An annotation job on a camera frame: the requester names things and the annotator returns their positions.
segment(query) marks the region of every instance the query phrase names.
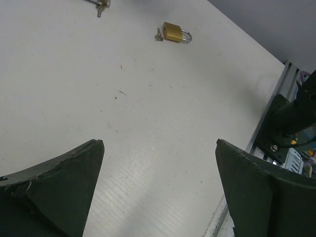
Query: gray wall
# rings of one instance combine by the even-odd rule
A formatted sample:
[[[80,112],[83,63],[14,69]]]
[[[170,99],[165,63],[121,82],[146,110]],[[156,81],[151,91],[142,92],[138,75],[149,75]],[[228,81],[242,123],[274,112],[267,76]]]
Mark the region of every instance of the gray wall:
[[[316,0],[208,0],[281,62],[316,69]]]

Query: bolt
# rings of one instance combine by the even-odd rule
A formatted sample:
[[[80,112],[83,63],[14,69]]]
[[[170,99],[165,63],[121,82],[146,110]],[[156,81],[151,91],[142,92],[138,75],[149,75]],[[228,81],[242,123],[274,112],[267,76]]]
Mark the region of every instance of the bolt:
[[[270,149],[271,149],[271,151],[276,152],[277,151],[277,145],[271,145]]]

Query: small silver key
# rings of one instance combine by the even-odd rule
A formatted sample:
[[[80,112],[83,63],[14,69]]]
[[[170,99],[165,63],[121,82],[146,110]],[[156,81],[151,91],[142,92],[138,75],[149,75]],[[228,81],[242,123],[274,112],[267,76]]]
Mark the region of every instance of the small silver key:
[[[159,28],[157,28],[157,35],[155,35],[155,39],[157,41],[163,41],[162,33],[160,32]]]
[[[97,1],[97,10],[98,10],[98,17],[101,17],[102,11],[104,11],[105,8],[110,7],[111,0],[98,0]]]

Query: padlock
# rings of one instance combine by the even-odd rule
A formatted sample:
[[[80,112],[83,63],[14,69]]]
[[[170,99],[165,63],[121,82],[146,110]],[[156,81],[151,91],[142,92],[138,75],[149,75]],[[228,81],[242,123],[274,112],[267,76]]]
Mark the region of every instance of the padlock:
[[[186,43],[192,41],[192,36],[189,32],[182,30],[180,26],[168,22],[163,24],[163,35],[166,40]]]

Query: white table surface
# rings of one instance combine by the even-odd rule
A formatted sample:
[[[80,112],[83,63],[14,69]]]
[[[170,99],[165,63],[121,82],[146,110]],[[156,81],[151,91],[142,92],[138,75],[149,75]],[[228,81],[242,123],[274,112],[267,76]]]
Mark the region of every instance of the white table surface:
[[[0,174],[102,139],[84,236],[200,237],[223,195],[216,140],[246,148],[283,64],[206,0],[96,14],[0,2]],[[155,41],[164,21],[193,41]]]

